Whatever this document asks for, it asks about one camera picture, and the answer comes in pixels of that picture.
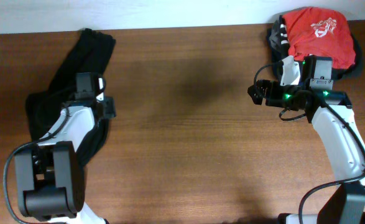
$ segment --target white wall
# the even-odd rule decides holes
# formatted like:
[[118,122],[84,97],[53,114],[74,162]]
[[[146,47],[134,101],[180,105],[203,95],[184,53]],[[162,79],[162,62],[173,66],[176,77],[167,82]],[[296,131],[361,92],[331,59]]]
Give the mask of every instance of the white wall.
[[0,33],[258,24],[303,6],[365,19],[365,0],[0,0]]

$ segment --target brown tabletop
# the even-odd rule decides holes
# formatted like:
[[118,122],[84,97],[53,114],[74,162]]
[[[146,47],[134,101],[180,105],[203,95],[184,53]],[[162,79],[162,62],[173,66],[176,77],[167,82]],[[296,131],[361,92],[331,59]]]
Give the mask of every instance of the brown tabletop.
[[[365,142],[365,21],[350,26],[364,71],[334,89],[348,93]],[[104,76],[118,116],[88,164],[86,202],[99,216],[111,223],[274,218],[297,213],[308,190],[334,180],[306,119],[283,122],[280,108],[256,106],[247,95],[270,62],[268,27],[103,31],[117,39]],[[48,87],[77,40],[77,32],[0,35],[0,223],[14,223],[1,179],[8,154],[30,140],[25,99]],[[18,211],[13,163],[9,172]],[[335,189],[310,197],[305,212],[317,213]]]

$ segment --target folded red shirt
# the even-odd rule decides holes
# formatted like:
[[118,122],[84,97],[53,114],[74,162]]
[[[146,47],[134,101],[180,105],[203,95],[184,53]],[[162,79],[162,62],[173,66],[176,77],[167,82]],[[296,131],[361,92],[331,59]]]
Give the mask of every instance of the folded red shirt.
[[347,69],[355,63],[354,44],[344,15],[331,9],[308,7],[283,16],[290,42],[289,55],[333,58],[333,68]]

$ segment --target red cloth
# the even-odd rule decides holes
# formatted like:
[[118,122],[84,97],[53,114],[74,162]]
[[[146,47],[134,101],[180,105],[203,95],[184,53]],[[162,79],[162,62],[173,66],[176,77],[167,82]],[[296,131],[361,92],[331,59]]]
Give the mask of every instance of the red cloth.
[[333,58],[333,68],[355,64],[354,44],[348,23],[339,12],[308,7],[283,16],[290,42],[289,55],[302,61],[310,54]]

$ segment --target clothing stack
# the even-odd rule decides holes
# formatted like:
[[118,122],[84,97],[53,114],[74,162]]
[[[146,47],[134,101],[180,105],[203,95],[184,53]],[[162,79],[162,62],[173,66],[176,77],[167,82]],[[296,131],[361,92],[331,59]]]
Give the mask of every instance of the clothing stack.
[[[272,62],[292,55],[302,69],[306,56],[331,57],[334,80],[359,76],[363,70],[362,50],[346,18],[331,9],[307,7],[280,16],[268,30],[267,41]],[[282,74],[272,69],[280,81]]]

